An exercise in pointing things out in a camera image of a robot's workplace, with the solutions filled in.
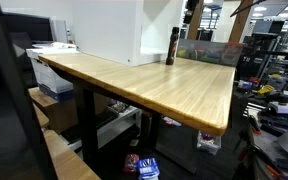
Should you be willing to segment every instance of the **wooden board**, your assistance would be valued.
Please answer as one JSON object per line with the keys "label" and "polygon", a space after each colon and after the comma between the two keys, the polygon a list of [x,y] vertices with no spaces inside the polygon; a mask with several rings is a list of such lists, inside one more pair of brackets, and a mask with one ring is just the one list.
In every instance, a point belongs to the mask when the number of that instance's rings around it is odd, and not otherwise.
{"label": "wooden board", "polygon": [[[244,0],[244,3],[240,7],[240,9],[253,4],[253,0]],[[240,42],[248,15],[250,13],[251,8],[246,9],[236,15],[236,19],[232,28],[232,32],[229,38],[231,42]]]}
{"label": "wooden board", "polygon": [[193,14],[190,26],[189,26],[187,39],[196,40],[197,29],[200,27],[201,18],[203,14],[203,4],[204,4],[204,0],[199,0],[198,4],[196,5],[196,8],[195,8],[195,11],[194,11],[194,14]]}
{"label": "wooden board", "polygon": [[100,179],[53,130],[45,131],[44,138],[59,180]]}
{"label": "wooden board", "polygon": [[43,109],[58,103],[58,101],[54,100],[50,96],[45,95],[38,87],[30,88],[28,89],[28,92],[32,100],[43,107]]}
{"label": "wooden board", "polygon": [[131,67],[82,53],[40,60],[193,128],[226,130],[235,68],[181,58]]}
{"label": "wooden board", "polygon": [[48,118],[45,116],[45,114],[35,105],[33,104],[38,122],[40,123],[41,128],[46,128],[49,124],[50,121]]}

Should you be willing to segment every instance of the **wall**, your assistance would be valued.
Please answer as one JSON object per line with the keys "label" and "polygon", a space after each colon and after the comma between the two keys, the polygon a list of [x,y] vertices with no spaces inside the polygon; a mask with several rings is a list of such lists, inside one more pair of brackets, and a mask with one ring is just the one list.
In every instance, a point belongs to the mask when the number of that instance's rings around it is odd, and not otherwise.
{"label": "wall", "polygon": [[142,47],[168,50],[173,27],[183,17],[183,0],[144,0]]}
{"label": "wall", "polygon": [[241,1],[224,1],[217,29],[213,33],[212,42],[228,42],[236,16],[230,15],[240,5]]}
{"label": "wall", "polygon": [[65,20],[68,28],[72,28],[73,0],[0,0],[3,12],[30,14]]}

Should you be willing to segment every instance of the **floor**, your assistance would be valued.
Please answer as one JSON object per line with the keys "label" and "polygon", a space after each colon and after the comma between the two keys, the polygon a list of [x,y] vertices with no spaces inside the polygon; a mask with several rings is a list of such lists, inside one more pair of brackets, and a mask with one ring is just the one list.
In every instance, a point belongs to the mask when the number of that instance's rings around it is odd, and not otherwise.
{"label": "floor", "polygon": [[101,149],[99,165],[93,170],[104,180],[138,179],[138,174],[126,174],[122,171],[125,155],[127,153],[138,153],[140,158],[154,157],[157,160],[161,172],[160,180],[232,179],[234,169],[238,163],[237,155],[234,155],[232,151],[239,140],[239,131],[246,125],[239,118],[239,100],[234,97],[232,99],[232,112],[232,125],[222,136],[222,147],[215,156],[196,148],[197,130],[187,126],[168,127],[164,121],[161,122],[158,143],[171,149],[172,152],[180,154],[182,158],[195,165],[197,168],[195,174],[187,172],[156,151],[145,148],[125,148],[128,147],[129,139],[124,138],[123,141],[123,135]]}

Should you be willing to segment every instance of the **ceiling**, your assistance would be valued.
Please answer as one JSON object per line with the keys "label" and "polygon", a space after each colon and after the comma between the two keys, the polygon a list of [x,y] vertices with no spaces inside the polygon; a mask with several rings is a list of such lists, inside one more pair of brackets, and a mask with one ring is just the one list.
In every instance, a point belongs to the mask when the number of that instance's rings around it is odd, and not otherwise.
{"label": "ceiling", "polygon": [[[212,3],[204,3],[204,5],[223,5],[224,0],[213,0]],[[253,17],[253,19],[262,19],[265,16],[278,16],[281,13],[288,13],[288,10],[284,10],[286,7],[288,7],[288,0],[266,0],[265,2],[260,3],[259,5],[255,5],[255,7],[265,7],[267,8],[265,11],[259,11],[254,13],[260,13],[263,14],[263,16],[260,17]],[[221,10],[214,11],[216,14],[220,15]],[[210,12],[203,12],[202,18],[210,18],[211,13]]]}
{"label": "ceiling", "polygon": [[265,11],[255,11],[254,13],[260,13],[263,16],[260,17],[254,17],[254,18],[263,18],[265,16],[278,16],[280,14],[287,13],[288,10],[285,10],[286,7],[288,7],[288,2],[281,2],[280,0],[268,0],[265,2],[260,3],[259,5],[255,5],[256,7],[265,7],[267,8]]}

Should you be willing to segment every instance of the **workbench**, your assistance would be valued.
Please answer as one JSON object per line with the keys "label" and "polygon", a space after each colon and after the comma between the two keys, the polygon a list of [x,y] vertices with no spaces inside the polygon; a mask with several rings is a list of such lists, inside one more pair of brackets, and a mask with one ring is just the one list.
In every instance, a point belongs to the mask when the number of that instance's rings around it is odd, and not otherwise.
{"label": "workbench", "polygon": [[[235,68],[181,58],[172,66],[131,67],[83,53],[39,59],[74,85],[83,157],[90,167],[98,153],[94,92],[152,112],[151,147],[168,157],[174,154],[157,144],[162,114],[214,136],[227,128]],[[172,159],[181,162],[180,155]]]}

